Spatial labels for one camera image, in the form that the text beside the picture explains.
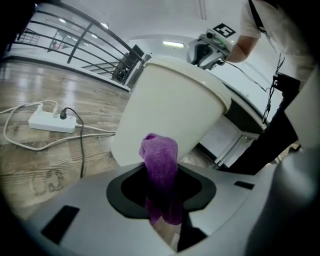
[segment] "ceiling light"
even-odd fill
[[[169,41],[163,41],[163,44],[166,46],[174,46],[174,47],[180,47],[180,48],[184,48],[185,45],[183,43],[180,42],[169,42]]]
[[[109,28],[109,26],[108,26],[108,24],[106,24],[106,23],[100,23],[102,26],[104,26],[106,29],[108,29]]]

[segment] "white plastic bin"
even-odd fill
[[[156,133],[176,140],[181,159],[230,105],[228,89],[211,73],[181,59],[151,58],[120,120],[112,154],[120,166],[142,162],[141,141]]]

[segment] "power strip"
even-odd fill
[[[76,117],[68,115],[66,119],[60,119],[52,112],[35,111],[29,118],[29,127],[32,129],[45,130],[51,132],[74,133],[76,129]]]

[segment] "white shirt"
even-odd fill
[[[289,61],[293,66],[294,78],[304,84],[314,70],[316,61],[299,28],[280,6],[275,8],[263,0],[252,0],[252,2],[268,36],[277,43],[285,56],[285,61]],[[242,5],[240,35],[261,37],[248,0],[245,0]]]

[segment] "wooden floor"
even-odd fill
[[[130,94],[106,83],[58,68],[26,62],[7,62],[0,70],[0,111],[28,102],[54,100],[59,110],[73,108],[89,126],[116,130]],[[52,111],[49,104],[45,111]],[[36,109],[17,111],[8,124],[7,136],[17,142],[41,147],[60,138],[74,136],[30,129],[28,119]],[[43,202],[61,193],[80,178],[80,140],[70,140],[43,151],[31,151],[3,138],[9,114],[0,115],[0,182],[14,213],[27,218]],[[96,133],[86,130],[84,134]],[[84,138],[84,176],[118,167],[111,154],[112,137]],[[183,160],[200,167],[214,163],[198,149]]]

